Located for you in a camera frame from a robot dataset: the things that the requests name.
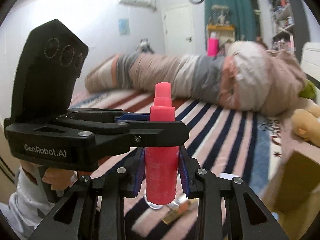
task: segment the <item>camera lens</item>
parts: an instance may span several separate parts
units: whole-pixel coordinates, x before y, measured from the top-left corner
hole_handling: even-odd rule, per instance
[[[82,64],[83,64],[83,56],[82,56],[82,53],[81,53],[78,57],[76,57],[75,68],[76,69],[81,68]]]
[[[59,41],[57,38],[51,38],[44,47],[44,55],[47,58],[53,58],[59,49]]]
[[[73,60],[74,55],[75,55],[75,51],[73,47],[71,47],[70,45],[65,46],[60,55],[61,66],[63,67],[69,66]]]

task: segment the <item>stuffed animal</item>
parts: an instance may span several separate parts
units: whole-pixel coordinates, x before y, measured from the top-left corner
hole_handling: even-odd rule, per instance
[[[320,147],[320,106],[295,110],[291,121],[296,135]]]

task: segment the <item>plush toy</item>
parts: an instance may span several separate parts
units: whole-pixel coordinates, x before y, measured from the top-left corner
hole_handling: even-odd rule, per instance
[[[300,92],[299,97],[314,100],[317,96],[316,86],[310,80],[305,80],[305,87]]]
[[[291,121],[296,135],[320,147],[320,106],[295,110]]]

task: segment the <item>teal curtain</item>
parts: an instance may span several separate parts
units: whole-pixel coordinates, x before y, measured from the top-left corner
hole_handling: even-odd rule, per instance
[[[236,27],[236,40],[244,37],[245,41],[256,40],[256,25],[254,11],[250,0],[204,0],[205,1],[205,26],[212,16],[211,7],[214,4],[229,6],[229,20]]]

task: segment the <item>pink bottle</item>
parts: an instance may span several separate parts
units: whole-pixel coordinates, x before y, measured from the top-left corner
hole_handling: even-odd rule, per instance
[[[175,109],[171,101],[171,84],[156,84],[154,106],[150,121],[174,121]],[[179,147],[148,147],[145,151],[147,199],[153,204],[166,205],[176,195]]]
[[[216,38],[215,33],[211,33],[208,40],[208,51],[207,55],[209,57],[215,57],[219,52],[219,39]]]

